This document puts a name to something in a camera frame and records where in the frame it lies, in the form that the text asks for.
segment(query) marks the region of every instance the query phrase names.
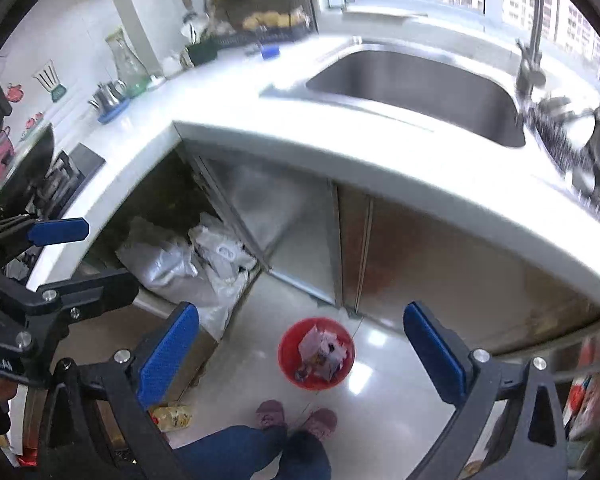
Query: foot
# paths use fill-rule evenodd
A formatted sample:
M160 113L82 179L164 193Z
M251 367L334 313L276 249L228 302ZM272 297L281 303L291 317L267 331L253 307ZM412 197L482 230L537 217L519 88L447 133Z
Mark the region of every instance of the foot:
M336 414L326 408L320 408L309 415L309 418L300 429L311 433L322 442L336 431L337 425L338 417Z
M256 410L256 416L261 430L271 426L286 426L285 410L277 400L265 400Z

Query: pants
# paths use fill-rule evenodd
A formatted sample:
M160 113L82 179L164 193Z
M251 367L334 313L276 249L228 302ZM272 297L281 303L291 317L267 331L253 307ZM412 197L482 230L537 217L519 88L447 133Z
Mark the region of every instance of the pants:
M331 465L320 441L286 427L255 430L232 426L201 438L174 453L195 480L250 480L282 451L275 480L330 480Z

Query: white countertop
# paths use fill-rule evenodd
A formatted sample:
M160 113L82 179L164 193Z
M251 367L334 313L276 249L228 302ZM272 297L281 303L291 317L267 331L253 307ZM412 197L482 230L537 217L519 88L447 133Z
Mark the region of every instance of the white countertop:
M460 128L431 131L362 111L260 97L273 81L301 73L348 39L310 38L268 61L223 57L98 126L80 142L107 162L65 215L84 217L89 237L45 248L27 286L69 278L135 185L189 139L315 171L427 212L511 250L600 305L600 223L555 189L560 180L539 150L504 148Z

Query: hand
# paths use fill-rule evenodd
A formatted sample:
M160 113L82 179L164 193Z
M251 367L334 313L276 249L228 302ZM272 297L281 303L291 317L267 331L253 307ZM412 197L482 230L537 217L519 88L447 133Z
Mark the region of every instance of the hand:
M18 391L18 383L0 377L0 402L13 399Z

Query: kitchen sink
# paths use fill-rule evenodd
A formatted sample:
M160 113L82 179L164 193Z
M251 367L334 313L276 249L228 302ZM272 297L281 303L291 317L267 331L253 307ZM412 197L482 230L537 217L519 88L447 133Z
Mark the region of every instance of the kitchen sink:
M361 42L323 60L318 72L304 81L273 93L397 119L403 116L393 107L402 108L454 124L501 146L520 148L525 145L525 134L516 121L518 107L513 92L492 77L497 72L436 49Z

